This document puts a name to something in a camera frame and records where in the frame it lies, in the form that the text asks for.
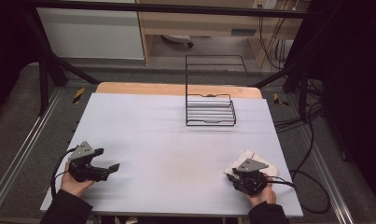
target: person's left hand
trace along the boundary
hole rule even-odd
[[[61,189],[80,198],[83,192],[93,185],[95,181],[86,180],[85,182],[77,182],[68,172],[69,163],[70,161],[65,164],[65,174],[63,174]]]

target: white tabletop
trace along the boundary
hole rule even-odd
[[[291,179],[266,101],[233,102],[234,127],[188,127],[184,96],[94,93],[69,148],[88,141],[104,148],[92,165],[120,168],[90,187],[83,200],[104,215],[246,216],[250,204],[224,174],[241,153],[256,152]],[[274,184],[273,190],[288,217],[302,216],[292,188]],[[50,202],[48,192],[40,209]]]

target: hand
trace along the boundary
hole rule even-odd
[[[91,185],[93,185],[95,181],[86,180],[85,182],[77,182],[68,172],[69,163],[70,161],[68,161],[65,164],[65,173],[63,174],[63,178],[62,178],[61,189],[80,198],[83,192],[86,189],[88,189]]]
[[[267,180],[272,181],[271,177],[269,177],[267,174],[264,175],[266,176]],[[264,188],[264,190],[261,191],[259,195],[249,196],[245,194],[245,196],[254,207],[260,203],[275,203],[276,201],[275,192],[272,190],[272,183],[268,183],[266,188]]]

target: wall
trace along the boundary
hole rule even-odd
[[[134,3],[134,0],[86,0]],[[54,52],[67,58],[144,60],[136,12],[38,8]]]

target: black cloth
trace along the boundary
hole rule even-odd
[[[41,220],[41,224],[85,224],[92,206],[78,197],[63,191],[62,189],[54,197],[48,211],[45,213]],[[288,221],[285,217],[284,209],[278,204],[267,204],[266,202],[258,204],[253,207],[248,213],[251,224],[287,224]],[[178,222],[184,220],[184,223],[197,223],[197,219],[180,219]],[[217,223],[217,218],[209,218],[205,220],[208,223]]]
[[[60,189],[40,223],[86,224],[91,209],[85,201]]]
[[[287,224],[284,209],[279,204],[260,203],[248,213],[251,224]]]

